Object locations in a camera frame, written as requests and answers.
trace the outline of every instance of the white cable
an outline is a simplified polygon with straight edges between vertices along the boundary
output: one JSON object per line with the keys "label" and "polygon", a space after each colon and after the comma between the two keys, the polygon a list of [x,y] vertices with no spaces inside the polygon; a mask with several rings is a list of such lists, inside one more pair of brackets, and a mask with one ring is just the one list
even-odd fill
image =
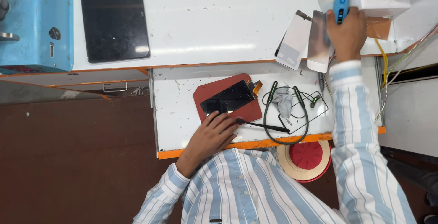
{"label": "white cable", "polygon": [[[417,50],[416,52],[415,52],[415,54],[416,55],[418,55],[420,52],[419,52],[419,50]],[[397,72],[397,74],[391,79],[391,81],[388,83],[388,85],[390,85],[396,78],[397,78],[397,76],[409,65],[409,64],[411,64],[414,60],[415,60],[415,58],[416,58],[416,56],[413,56],[413,55],[410,55],[410,57],[411,57],[411,59],[412,60],[410,60],[410,61],[406,61],[406,63],[403,65],[403,67],[400,69],[400,70],[398,70],[398,72]]]}
{"label": "white cable", "polygon": [[[391,74],[392,70],[394,70],[395,67],[400,62],[402,62],[409,54],[411,54],[415,50],[415,48],[417,48],[417,46],[419,46],[422,42],[424,42],[424,40],[426,40],[430,35],[432,35],[432,33],[436,30],[437,27],[438,27],[438,23],[422,39],[420,39],[420,41],[417,42],[417,44],[412,49],[410,49],[410,51],[408,53],[406,53],[406,55],[404,55],[397,63],[395,63],[394,66],[392,66],[391,70],[389,70],[388,74],[386,75],[386,79],[389,78],[389,75]],[[380,109],[380,112],[377,114],[377,117],[375,118],[374,122],[376,122],[379,119],[379,117],[382,115],[383,109],[385,109],[385,105],[386,105],[387,101],[388,101],[388,82],[386,81],[386,84],[385,84],[385,101],[383,102],[382,108]]]}

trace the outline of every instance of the person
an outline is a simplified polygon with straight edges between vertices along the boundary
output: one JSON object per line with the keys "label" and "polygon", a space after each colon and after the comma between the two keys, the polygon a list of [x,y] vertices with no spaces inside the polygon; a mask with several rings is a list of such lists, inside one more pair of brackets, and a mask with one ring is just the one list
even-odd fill
{"label": "person", "polygon": [[380,153],[375,114],[367,104],[360,63],[364,12],[350,7],[337,25],[333,10],[328,10],[327,23],[340,62],[330,70],[336,146],[331,157],[340,213],[288,176],[274,148],[222,150],[236,137],[238,124],[228,114],[214,112],[148,191],[135,224],[166,223],[179,197],[184,224],[415,223]]}

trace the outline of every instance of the black tablet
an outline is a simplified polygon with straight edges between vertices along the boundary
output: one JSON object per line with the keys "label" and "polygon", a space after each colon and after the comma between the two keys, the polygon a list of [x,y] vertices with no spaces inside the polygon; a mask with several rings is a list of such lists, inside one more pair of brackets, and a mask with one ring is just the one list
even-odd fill
{"label": "black tablet", "polygon": [[88,61],[149,57],[143,0],[81,0]]}

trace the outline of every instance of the orange desk edge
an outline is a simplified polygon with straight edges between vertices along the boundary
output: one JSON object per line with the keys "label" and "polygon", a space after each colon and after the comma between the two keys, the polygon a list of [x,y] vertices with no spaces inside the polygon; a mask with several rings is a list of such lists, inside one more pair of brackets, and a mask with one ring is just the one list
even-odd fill
{"label": "orange desk edge", "polygon": [[[385,127],[379,127],[378,133],[379,134],[386,133]],[[299,140],[300,138],[301,138],[301,136],[295,136],[295,137],[288,137],[288,138],[280,138],[277,140],[279,140],[281,142],[294,142],[294,141]],[[307,135],[303,141],[304,141],[304,143],[306,143],[306,142],[314,142],[314,141],[329,140],[329,139],[332,139],[331,132]],[[233,143],[233,144],[229,144],[227,147],[225,147],[225,149],[230,149],[230,148],[254,149],[254,148],[271,147],[271,146],[277,146],[277,145],[281,145],[281,144],[275,143],[270,139],[265,139],[265,140],[259,140],[259,141]],[[183,151],[184,151],[184,149],[159,151],[158,152],[158,159],[168,159],[168,158],[180,157],[180,155],[183,153]]]}

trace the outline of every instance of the label sticker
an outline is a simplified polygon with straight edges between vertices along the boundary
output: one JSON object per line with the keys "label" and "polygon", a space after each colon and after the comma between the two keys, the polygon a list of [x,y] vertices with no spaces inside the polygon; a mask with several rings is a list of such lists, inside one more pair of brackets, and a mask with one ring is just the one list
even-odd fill
{"label": "label sticker", "polygon": [[50,57],[51,58],[53,58],[53,47],[54,45],[53,45],[53,43],[52,42],[50,42]]}

